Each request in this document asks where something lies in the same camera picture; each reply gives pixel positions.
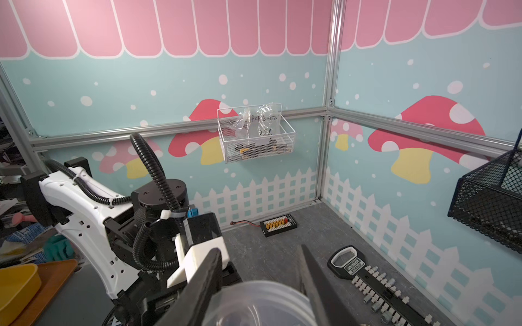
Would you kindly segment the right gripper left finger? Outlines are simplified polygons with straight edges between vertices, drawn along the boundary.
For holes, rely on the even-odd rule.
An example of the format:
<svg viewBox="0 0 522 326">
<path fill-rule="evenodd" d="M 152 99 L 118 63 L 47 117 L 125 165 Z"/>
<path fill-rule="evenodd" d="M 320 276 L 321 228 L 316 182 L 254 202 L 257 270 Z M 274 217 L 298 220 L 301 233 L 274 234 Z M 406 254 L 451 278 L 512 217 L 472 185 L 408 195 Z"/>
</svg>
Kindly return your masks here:
<svg viewBox="0 0 522 326">
<path fill-rule="evenodd" d="M 222 288 L 222 254 L 211 249 L 174 305 L 156 325 L 200 326 L 212 296 Z"/>
</svg>

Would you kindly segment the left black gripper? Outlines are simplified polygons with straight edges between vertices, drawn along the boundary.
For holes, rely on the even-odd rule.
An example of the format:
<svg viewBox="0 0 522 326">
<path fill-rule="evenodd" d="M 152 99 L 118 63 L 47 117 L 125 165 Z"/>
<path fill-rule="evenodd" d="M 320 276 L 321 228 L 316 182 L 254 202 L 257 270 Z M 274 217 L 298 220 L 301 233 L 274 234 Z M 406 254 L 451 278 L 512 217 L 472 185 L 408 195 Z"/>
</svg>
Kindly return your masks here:
<svg viewBox="0 0 522 326">
<path fill-rule="evenodd" d="M 222 271 L 221 290 L 242 281 L 234 264 L 229 262 Z M 122 325 L 156 325 L 164 313 L 174 305 L 187 284 L 188 282 L 184 281 L 169 289 L 159 290 L 156 283 L 152 282 L 150 274 L 140 272 L 138 285 L 133 285 L 129 293 L 122 293 L 114 301 L 110 321 L 117 320 Z"/>
</svg>

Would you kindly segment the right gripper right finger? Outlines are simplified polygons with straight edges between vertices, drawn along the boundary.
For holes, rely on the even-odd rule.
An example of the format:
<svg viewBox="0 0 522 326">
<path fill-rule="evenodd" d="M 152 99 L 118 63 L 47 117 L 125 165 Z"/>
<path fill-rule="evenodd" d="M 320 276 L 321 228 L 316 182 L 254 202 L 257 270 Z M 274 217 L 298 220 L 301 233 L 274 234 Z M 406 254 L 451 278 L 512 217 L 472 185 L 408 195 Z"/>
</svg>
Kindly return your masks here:
<svg viewBox="0 0 522 326">
<path fill-rule="evenodd" d="M 300 292 L 306 295 L 318 325 L 359 325 L 335 292 L 306 245 L 297 249 Z"/>
</svg>

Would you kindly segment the clear candy jar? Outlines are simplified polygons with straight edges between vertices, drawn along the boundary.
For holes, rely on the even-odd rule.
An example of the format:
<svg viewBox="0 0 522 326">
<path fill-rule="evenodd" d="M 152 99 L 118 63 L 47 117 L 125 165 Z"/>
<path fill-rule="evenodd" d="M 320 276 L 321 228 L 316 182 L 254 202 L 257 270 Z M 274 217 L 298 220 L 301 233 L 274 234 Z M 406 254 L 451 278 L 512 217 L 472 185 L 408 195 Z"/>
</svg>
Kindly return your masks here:
<svg viewBox="0 0 522 326">
<path fill-rule="evenodd" d="M 203 325 L 316 325 L 309 299 L 287 285 L 248 281 L 213 295 Z"/>
</svg>

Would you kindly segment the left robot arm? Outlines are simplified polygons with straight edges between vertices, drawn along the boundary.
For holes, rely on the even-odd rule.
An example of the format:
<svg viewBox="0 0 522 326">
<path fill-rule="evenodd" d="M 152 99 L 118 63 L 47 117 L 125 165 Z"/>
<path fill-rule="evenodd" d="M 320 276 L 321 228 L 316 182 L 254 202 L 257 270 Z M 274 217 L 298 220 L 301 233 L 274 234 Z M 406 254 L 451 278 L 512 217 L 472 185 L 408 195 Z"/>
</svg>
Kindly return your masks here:
<svg viewBox="0 0 522 326">
<path fill-rule="evenodd" d="M 221 251 L 218 287 L 241 282 L 217 217 L 190 204 L 186 184 L 166 176 L 138 133 L 130 149 L 151 182 L 121 196 L 92 178 L 88 160 L 46 160 L 46 171 L 21 178 L 38 223 L 54 228 L 93 265 L 123 325 L 153 325 L 175 304 L 207 252 Z"/>
</svg>

